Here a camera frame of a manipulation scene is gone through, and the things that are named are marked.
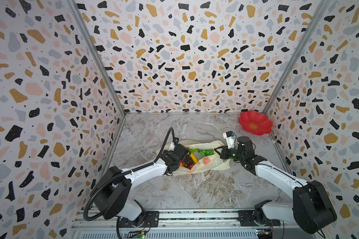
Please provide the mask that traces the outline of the red flower-shaped plate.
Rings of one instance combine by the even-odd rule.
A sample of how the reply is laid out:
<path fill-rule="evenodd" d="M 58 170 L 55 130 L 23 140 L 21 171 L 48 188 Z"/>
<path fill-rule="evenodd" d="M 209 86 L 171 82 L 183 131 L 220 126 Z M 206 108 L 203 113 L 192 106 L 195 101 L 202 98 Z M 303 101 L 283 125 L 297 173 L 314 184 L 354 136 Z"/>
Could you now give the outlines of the red flower-shaped plate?
<path fill-rule="evenodd" d="M 246 132 L 258 136 L 272 132 L 273 122 L 267 115 L 257 111 L 242 112 L 238 122 Z"/>

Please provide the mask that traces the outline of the yellow plastic fruit-print bag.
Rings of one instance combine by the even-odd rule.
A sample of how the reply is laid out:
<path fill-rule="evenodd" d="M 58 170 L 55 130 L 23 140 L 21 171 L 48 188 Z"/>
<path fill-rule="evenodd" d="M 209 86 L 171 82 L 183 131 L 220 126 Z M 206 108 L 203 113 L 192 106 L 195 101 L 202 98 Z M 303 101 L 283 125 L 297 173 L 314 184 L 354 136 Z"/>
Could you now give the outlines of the yellow plastic fruit-print bag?
<path fill-rule="evenodd" d="M 198 149 L 198 150 L 214 150 L 217 147 L 224 146 L 224 144 L 217 140 L 210 143 L 198 143 L 196 141 L 191 140 L 182 140 L 179 142 L 182 146 L 189 149 Z M 209 156 L 198 156 L 199 152 L 195 152 L 195 158 L 198 160 L 195 163 L 195 166 L 192 169 L 185 168 L 183 166 L 179 166 L 179 168 L 172 172 L 173 175 L 186 175 L 186 174 L 195 174 L 201 173 L 209 170 L 227 170 L 230 168 L 229 159 L 223 160 L 220 159 L 220 156 L 214 151 L 214 154 Z"/>

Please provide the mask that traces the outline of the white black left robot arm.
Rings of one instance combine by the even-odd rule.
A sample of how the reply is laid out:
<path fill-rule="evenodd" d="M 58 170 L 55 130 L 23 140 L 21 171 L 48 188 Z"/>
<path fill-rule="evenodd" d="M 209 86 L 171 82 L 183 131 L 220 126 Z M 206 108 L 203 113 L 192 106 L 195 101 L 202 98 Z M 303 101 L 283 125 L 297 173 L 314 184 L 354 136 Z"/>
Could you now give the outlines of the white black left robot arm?
<path fill-rule="evenodd" d="M 138 226 L 145 219 L 146 210 L 135 201 L 128 200 L 132 189 L 156 177 L 170 175 L 178 170 L 180 163 L 190 156 L 183 145 L 171 144 L 152 161 L 130 169 L 109 168 L 97 182 L 83 210 L 83 219 L 93 221 L 100 217 L 106 220 L 125 218 Z"/>

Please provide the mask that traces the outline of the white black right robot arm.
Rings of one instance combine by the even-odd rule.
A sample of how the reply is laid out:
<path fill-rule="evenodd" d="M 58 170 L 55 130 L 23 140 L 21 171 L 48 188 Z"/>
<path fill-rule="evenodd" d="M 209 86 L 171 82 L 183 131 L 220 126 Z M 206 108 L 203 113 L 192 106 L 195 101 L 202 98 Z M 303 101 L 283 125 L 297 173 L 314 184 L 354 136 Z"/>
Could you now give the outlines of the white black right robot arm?
<path fill-rule="evenodd" d="M 306 181 L 276 167 L 255 153 L 255 144 L 247 136 L 237 137 L 232 131 L 223 134 L 227 144 L 215 148 L 221 159 L 240 163 L 251 174 L 277 186 L 292 199 L 292 203 L 262 201 L 254 206 L 246 221 L 267 226 L 273 221 L 297 224 L 304 232 L 314 234 L 337 220 L 337 214 L 324 186 Z"/>

